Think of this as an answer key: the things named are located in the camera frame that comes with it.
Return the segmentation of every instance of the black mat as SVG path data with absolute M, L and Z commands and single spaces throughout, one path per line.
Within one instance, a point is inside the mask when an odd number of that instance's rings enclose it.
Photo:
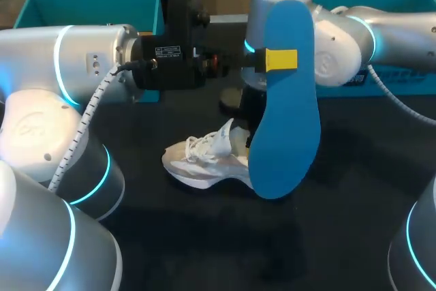
M 127 186 L 104 222 L 123 253 L 121 290 L 391 290 L 390 239 L 433 175 L 436 129 L 385 98 L 324 100 L 320 154 L 290 196 L 265 201 L 238 181 L 185 187 L 160 157 L 219 129 L 219 93 L 237 83 L 232 74 L 159 104 L 98 110 L 93 130 Z M 436 99 L 406 101 L 436 117 Z

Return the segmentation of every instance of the blue box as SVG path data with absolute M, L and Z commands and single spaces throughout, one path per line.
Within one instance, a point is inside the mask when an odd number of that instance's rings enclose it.
M 165 29 L 160 0 L 26 0 L 14 28 L 108 23 L 153 35 Z M 140 100 L 158 101 L 158 91 L 145 91 Z
M 435 0 L 313 0 L 332 10 L 337 6 L 369 6 L 387 12 L 436 12 Z M 399 67 L 374 65 L 383 83 L 395 95 L 436 94 L 436 74 L 425 74 Z M 366 97 L 384 95 L 366 69 L 339 88 L 317 86 L 318 97 Z

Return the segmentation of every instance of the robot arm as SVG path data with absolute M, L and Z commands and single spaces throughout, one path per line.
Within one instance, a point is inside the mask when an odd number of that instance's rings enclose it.
M 251 0 L 246 52 L 261 48 L 269 9 L 282 0 Z M 348 82 L 361 66 L 393 65 L 431 71 L 436 66 L 434 14 L 397 14 L 369 7 L 331 12 L 312 0 L 299 0 L 313 13 L 315 24 L 315 80 L 337 87 Z M 263 76 L 245 68 L 243 78 L 256 89 L 265 89 Z

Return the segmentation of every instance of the white shoelace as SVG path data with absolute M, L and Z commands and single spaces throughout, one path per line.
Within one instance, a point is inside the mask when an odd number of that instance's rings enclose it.
M 217 134 L 217 132 L 211 132 L 202 138 L 190 136 L 188 139 L 186 139 L 186 160 L 190 163 L 195 162 L 197 159 L 211 164 L 218 162 L 218 159 L 214 155 L 207 154 L 207 151 L 212 145 L 211 142 L 215 134 Z

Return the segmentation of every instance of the insole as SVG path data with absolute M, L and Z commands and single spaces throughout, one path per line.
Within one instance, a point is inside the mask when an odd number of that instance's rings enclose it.
M 278 2 L 266 21 L 264 47 L 296 49 L 298 68 L 266 74 L 266 109 L 249 152 L 249 174 L 257 195 L 275 199 L 305 177 L 320 143 L 311 13 L 295 0 Z

